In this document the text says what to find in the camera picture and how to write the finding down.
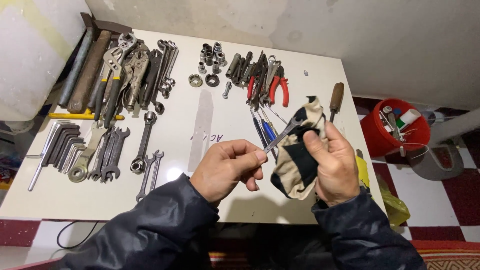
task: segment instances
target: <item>black and beige cloth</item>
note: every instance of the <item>black and beige cloth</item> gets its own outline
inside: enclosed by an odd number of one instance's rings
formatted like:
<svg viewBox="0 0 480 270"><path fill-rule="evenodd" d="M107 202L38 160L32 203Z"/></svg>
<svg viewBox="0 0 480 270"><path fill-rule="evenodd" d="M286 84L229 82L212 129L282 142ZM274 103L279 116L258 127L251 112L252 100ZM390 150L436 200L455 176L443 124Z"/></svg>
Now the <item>black and beige cloth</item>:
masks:
<svg viewBox="0 0 480 270"><path fill-rule="evenodd" d="M328 150L328 139L325 135L325 114L316 96L309 96L296 113L297 120L303 120L277 145L278 158L273 174L272 184L288 198L303 200L315 186L318 162L308 153L303 134L315 131Z"/></svg>

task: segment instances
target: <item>hand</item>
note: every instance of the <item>hand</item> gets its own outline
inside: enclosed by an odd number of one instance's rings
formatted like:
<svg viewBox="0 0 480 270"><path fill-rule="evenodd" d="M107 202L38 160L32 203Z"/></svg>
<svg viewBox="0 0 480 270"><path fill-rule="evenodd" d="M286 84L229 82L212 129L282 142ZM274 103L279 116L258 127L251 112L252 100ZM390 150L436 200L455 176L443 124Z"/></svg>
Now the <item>hand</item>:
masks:
<svg viewBox="0 0 480 270"><path fill-rule="evenodd" d="M328 151L314 131L307 131L303 141L308 152L318 162L315 191L329 207L348 201L360 193L359 172L355 152L335 126L325 123Z"/></svg>
<svg viewBox="0 0 480 270"><path fill-rule="evenodd" d="M267 155L247 140L212 145L190 178L195 189L210 203L224 199L239 181L250 191L260 188L256 180L264 177L261 165Z"/></svg>

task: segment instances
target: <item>wooden-handled screwdriver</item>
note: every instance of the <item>wooden-handled screwdriver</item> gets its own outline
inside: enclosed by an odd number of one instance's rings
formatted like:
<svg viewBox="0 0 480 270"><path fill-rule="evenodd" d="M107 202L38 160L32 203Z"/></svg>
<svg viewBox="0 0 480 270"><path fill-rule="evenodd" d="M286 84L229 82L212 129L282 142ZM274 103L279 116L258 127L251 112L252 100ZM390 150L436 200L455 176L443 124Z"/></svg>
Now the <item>wooden-handled screwdriver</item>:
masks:
<svg viewBox="0 0 480 270"><path fill-rule="evenodd" d="M333 123L333 118L342 105L343 87L343 83L336 83L333 87L332 99L330 100L330 123Z"/></svg>

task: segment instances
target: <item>person's right hand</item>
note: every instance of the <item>person's right hand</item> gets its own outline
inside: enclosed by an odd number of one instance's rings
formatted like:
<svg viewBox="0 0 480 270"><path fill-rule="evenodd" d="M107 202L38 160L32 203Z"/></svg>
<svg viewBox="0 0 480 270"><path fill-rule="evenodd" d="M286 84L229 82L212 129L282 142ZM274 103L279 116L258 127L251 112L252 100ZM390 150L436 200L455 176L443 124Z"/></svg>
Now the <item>person's right hand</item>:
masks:
<svg viewBox="0 0 480 270"><path fill-rule="evenodd" d="M352 146L328 121L325 122L325 133L329 141L328 151L314 131L307 131L303 141L318 162L315 191L320 199L332 207L360 193L359 172Z"/></svg>

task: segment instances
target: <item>person's left hand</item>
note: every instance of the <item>person's left hand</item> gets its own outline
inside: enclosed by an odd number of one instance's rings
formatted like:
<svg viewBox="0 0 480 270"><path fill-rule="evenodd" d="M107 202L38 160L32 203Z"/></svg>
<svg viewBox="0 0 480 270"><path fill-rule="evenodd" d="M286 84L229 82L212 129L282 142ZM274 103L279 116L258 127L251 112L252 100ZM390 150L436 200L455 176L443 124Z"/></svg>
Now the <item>person's left hand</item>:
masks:
<svg viewBox="0 0 480 270"><path fill-rule="evenodd" d="M210 203L218 204L242 181L250 191L259 190L267 161L262 149L247 140L212 145L190 178L195 189Z"/></svg>

